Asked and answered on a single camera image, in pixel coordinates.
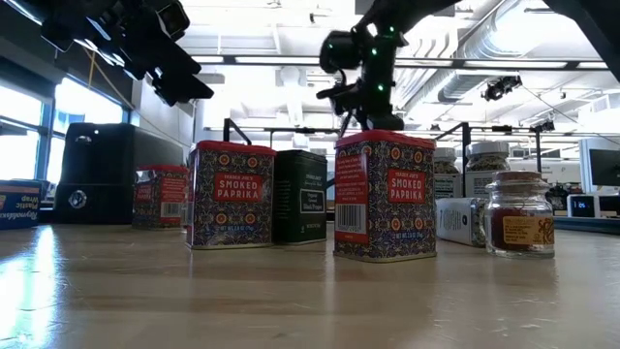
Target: black speaker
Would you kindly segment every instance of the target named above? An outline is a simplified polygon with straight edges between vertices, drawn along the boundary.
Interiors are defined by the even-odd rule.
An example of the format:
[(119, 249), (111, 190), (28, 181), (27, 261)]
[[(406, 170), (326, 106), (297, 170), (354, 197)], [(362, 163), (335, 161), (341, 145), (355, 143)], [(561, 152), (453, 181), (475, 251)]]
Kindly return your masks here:
[(134, 125), (73, 123), (65, 138), (53, 219), (131, 224), (136, 168), (183, 163), (179, 145)]

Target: dark green spice tin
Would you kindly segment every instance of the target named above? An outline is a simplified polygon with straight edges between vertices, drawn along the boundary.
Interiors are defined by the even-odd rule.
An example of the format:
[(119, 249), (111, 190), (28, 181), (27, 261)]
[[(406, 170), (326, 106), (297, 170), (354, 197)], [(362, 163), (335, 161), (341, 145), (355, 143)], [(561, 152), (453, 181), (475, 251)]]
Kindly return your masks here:
[(273, 239), (302, 244), (326, 239), (327, 160), (303, 150), (275, 158)]

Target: wooden table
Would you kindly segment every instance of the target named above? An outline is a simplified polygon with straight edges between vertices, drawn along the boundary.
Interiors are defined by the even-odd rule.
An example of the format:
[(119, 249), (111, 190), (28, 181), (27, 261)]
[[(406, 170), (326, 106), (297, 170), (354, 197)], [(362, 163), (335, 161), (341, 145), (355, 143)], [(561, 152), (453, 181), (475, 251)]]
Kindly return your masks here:
[(125, 227), (0, 231), (0, 347), (620, 348), (620, 239), (555, 260), (440, 242), (386, 265), (332, 243), (190, 251)]

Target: ceiling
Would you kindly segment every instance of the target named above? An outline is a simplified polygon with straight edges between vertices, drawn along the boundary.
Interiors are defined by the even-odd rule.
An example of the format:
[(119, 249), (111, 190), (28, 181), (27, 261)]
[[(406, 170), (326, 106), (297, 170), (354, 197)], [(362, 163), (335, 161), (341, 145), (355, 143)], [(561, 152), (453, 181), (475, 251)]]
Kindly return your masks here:
[[(192, 25), (179, 44), (192, 55), (317, 56), (326, 35), (333, 29), (349, 30), (360, 18), (356, 10), (367, 3), (181, 1)], [(548, 11), (529, 11), (545, 8), (541, 0), (462, 1), (455, 6), (454, 16), (429, 16), (407, 33), (410, 45), (402, 48), (399, 56), (600, 60), (573, 21)], [(500, 101), (486, 102), (481, 98), (486, 83), (514, 73), (476, 74), (397, 69), (392, 104), (403, 113), (408, 130), (427, 130), (434, 123), (445, 130), (461, 121), (529, 126), (552, 117), (558, 129), (571, 131), (579, 125), (549, 105), (576, 119), (584, 106), (620, 87), (607, 72), (521, 72), (525, 88)], [(347, 72), (348, 80), (357, 75)], [(217, 93), (212, 100), (201, 101), (205, 104), (202, 110), (209, 111), (202, 121), (205, 127), (221, 127), (224, 117), (232, 117), (244, 127), (339, 126), (340, 119), (332, 115), (329, 101), (316, 98), (318, 91), (335, 82), (319, 67), (204, 65), (201, 78)], [(440, 101), (442, 91), (456, 99)]]

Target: orange label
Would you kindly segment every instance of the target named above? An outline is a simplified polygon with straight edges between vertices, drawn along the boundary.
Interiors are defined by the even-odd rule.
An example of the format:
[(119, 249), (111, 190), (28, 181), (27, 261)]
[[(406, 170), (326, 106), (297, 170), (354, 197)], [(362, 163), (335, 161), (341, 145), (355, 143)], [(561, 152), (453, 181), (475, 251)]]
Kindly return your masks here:
[(553, 244), (553, 217), (504, 217), (504, 242)]

